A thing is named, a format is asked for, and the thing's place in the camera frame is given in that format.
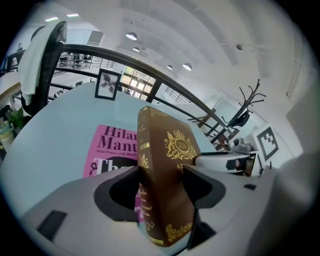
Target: black railing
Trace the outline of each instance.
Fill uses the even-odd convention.
[[[181,104],[191,103],[191,100],[182,96],[180,93],[178,93],[174,89],[170,88],[169,86],[167,87],[167,89],[165,91],[169,94],[170,97],[172,97],[174,99],[174,101],[176,103],[181,103]]]
[[[141,90],[137,87],[132,87],[129,84],[125,84],[123,82],[120,83],[120,85],[124,88],[129,88],[130,90],[134,90],[142,95],[146,96],[146,101],[151,103],[153,100],[156,100],[158,102],[161,102],[165,105],[168,105],[169,107],[191,117],[193,120],[197,121],[197,123],[199,123],[201,126],[206,126],[207,128],[209,128],[209,132],[206,134],[206,136],[209,136],[211,132],[215,131],[216,128],[220,125],[223,128],[226,128],[224,130],[227,130],[229,133],[231,133],[231,131],[226,127],[225,123],[214,113],[214,111],[212,111],[210,108],[208,108],[200,99],[198,99],[196,96],[194,96],[190,91],[188,91],[186,88],[184,88],[182,85],[180,85],[179,83],[177,83],[175,80],[171,79],[170,77],[168,77],[167,75],[165,75],[163,72],[160,72],[159,70],[153,68],[152,66],[139,61],[135,58],[131,58],[130,56],[121,54],[119,52],[116,51],[112,51],[112,50],[108,50],[105,48],[100,48],[100,47],[94,47],[94,46],[89,46],[89,45],[80,45],[80,44],[64,44],[63,45],[63,53],[72,53],[72,56],[86,56],[86,57],[91,57],[89,58],[89,60],[86,59],[86,61],[90,61],[89,65],[92,65],[92,62],[94,62],[94,60],[100,60],[100,65],[99,67],[101,67],[101,64],[103,63],[103,60],[108,60],[107,64],[112,64],[114,62],[123,64],[125,66],[131,67],[134,70],[137,70],[147,76],[152,77],[155,82],[152,85],[151,91],[150,92],[146,92],[144,90]],[[16,52],[10,56],[7,57],[7,65],[5,68],[6,72],[10,72],[13,68],[16,68],[16,66],[13,66],[13,59],[16,58],[17,60],[21,58],[21,56],[23,55],[24,51],[19,51]],[[73,64],[76,66],[77,61],[79,61],[79,59],[76,59],[75,62],[73,62]],[[85,75],[85,76],[89,76],[92,78],[98,78],[98,75],[95,73],[91,73],[91,72],[87,72],[87,71],[83,71],[80,70],[78,68],[68,68],[70,67],[70,64],[66,64],[65,66],[59,66],[59,64],[61,64],[61,59],[58,63],[58,66],[56,67],[56,71],[58,72],[70,72],[70,73],[76,73],[76,74],[80,74],[80,75]],[[162,100],[161,98],[156,97],[157,91],[159,90],[161,84],[165,84],[166,86],[168,86],[167,90],[171,91],[171,95],[177,93],[177,102],[178,100],[186,100],[187,103],[193,103],[195,104],[198,108],[200,108],[202,111],[204,111],[207,114],[207,119],[209,118],[213,118],[216,121],[216,124],[211,127],[210,125],[208,125],[205,121],[205,119],[203,118],[197,118],[195,116],[193,116],[192,114],[184,111],[183,109],[180,109],[179,107],[168,103],[165,100]],[[67,89],[67,90],[71,90],[73,87],[70,86],[65,86],[65,85],[61,85],[61,84],[54,84],[52,83],[51,86],[53,87],[58,87],[58,88],[62,88],[62,89]]]

